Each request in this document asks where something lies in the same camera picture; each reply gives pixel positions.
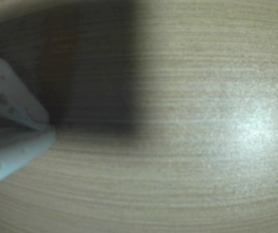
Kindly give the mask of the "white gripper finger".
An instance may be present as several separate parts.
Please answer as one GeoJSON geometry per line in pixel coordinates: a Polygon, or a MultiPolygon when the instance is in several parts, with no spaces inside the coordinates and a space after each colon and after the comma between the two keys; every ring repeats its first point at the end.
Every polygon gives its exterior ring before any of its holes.
{"type": "Polygon", "coordinates": [[[56,130],[0,129],[0,181],[46,152],[56,141],[56,130]]]}
{"type": "Polygon", "coordinates": [[[49,114],[12,67],[0,58],[0,117],[29,127],[49,127],[49,114]]]}

